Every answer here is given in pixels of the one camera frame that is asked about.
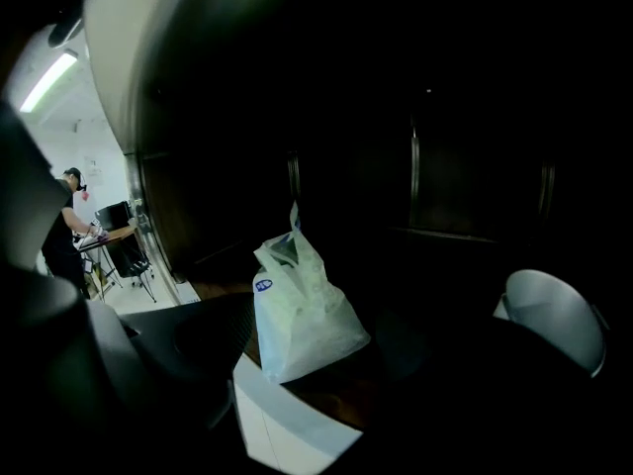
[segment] man's arm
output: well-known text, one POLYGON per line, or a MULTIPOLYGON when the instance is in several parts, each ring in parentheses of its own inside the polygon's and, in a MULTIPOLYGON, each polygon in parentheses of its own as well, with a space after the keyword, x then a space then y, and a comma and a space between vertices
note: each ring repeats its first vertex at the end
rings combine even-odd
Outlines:
POLYGON ((62 208, 61 215, 66 224, 76 233, 81 234, 97 234, 97 228, 95 226, 89 226, 84 224, 79 217, 75 215, 72 208, 62 208))

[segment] desk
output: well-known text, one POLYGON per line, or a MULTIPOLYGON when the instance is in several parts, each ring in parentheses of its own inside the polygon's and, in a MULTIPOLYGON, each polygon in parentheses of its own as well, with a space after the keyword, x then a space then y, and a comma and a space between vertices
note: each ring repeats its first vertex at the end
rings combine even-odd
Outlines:
POLYGON ((132 226, 121 227, 120 229, 114 229, 108 233, 108 238, 101 241, 93 241, 85 246, 79 246, 79 251, 88 251, 89 249, 95 249, 100 246, 105 246, 110 242, 123 240, 135 233, 136 228, 132 226))
MULTIPOLYGON (((191 285, 203 300, 252 291, 252 285, 244 282, 221 284, 192 278, 191 285)), ((254 364, 261 367, 254 312, 252 316, 253 328, 244 353, 254 364)), ((348 357, 302 378, 284 383, 282 387, 325 416, 362 431, 371 422, 384 390, 381 368, 380 354, 377 353, 375 344, 370 343, 348 357)), ((269 410, 268 413, 274 415, 274 411, 269 410)))
MULTIPOLYGON (((109 244, 110 242, 116 242, 116 241, 121 241, 125 238, 128 238, 129 236, 133 235, 135 233, 135 228, 132 226, 126 226, 126 227, 121 227, 120 229, 115 229, 114 231, 111 231, 110 233, 108 233, 108 237, 106 239, 103 240, 95 240, 93 242, 91 242, 90 244, 86 244, 85 246, 79 246, 77 249, 82 252, 85 253, 87 258, 90 259, 90 261, 94 264, 97 263, 99 265, 99 269, 100 271, 103 273, 103 268, 101 267, 101 255, 103 254, 104 258, 106 259, 106 261, 108 262, 108 265, 110 266, 110 271, 108 271, 106 274, 104 274, 103 276, 106 278, 106 280, 113 275, 115 281, 117 282, 117 284, 123 288, 123 285, 121 284, 121 282, 119 281, 119 279, 117 278, 116 275, 114 275, 115 272, 115 266, 113 264, 113 262, 110 260, 110 258, 108 257, 108 253, 106 253, 103 250, 103 247, 106 244, 109 244), (97 262, 95 262, 92 257, 90 257, 90 255, 87 254, 87 252, 91 249, 96 249, 97 250, 97 262)), ((103 283, 101 281, 101 276, 99 276, 99 288, 97 289, 97 292, 100 292, 100 297, 102 301, 105 301, 104 298, 104 291, 103 291, 103 283)))

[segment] chair leg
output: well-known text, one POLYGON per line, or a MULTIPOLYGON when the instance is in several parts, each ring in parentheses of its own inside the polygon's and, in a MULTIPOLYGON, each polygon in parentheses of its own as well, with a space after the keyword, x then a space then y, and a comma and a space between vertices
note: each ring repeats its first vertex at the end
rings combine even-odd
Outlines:
POLYGON ((149 295, 149 297, 153 300, 153 302, 156 302, 156 298, 154 297, 153 293, 151 292, 151 288, 149 287, 149 280, 147 280, 147 285, 145 286, 145 282, 142 280, 142 275, 145 274, 145 272, 143 271, 143 273, 140 273, 138 275, 138 279, 140 280, 140 285, 142 285, 142 288, 145 289, 145 292, 147 292, 147 294, 149 295))

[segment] blue logo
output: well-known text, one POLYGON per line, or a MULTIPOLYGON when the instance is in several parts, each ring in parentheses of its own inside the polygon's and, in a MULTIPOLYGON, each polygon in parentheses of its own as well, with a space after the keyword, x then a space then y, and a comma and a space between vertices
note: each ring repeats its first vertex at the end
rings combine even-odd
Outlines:
POLYGON ((272 286, 272 280, 261 280, 255 283, 255 288, 257 289, 257 292, 263 292, 264 290, 269 289, 272 286))

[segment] ceiling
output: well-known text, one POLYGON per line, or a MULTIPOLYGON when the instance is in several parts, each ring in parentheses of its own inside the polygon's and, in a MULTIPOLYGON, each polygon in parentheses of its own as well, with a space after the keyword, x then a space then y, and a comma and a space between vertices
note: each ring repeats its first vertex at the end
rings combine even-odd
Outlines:
POLYGON ((66 49, 72 49, 77 62, 47 91, 32 113, 20 113, 25 122, 52 130, 73 130, 82 124, 105 124, 106 116, 97 95, 84 32, 60 48, 48 46, 51 28, 33 36, 16 64, 9 82, 8 97, 16 110, 46 70, 66 49))

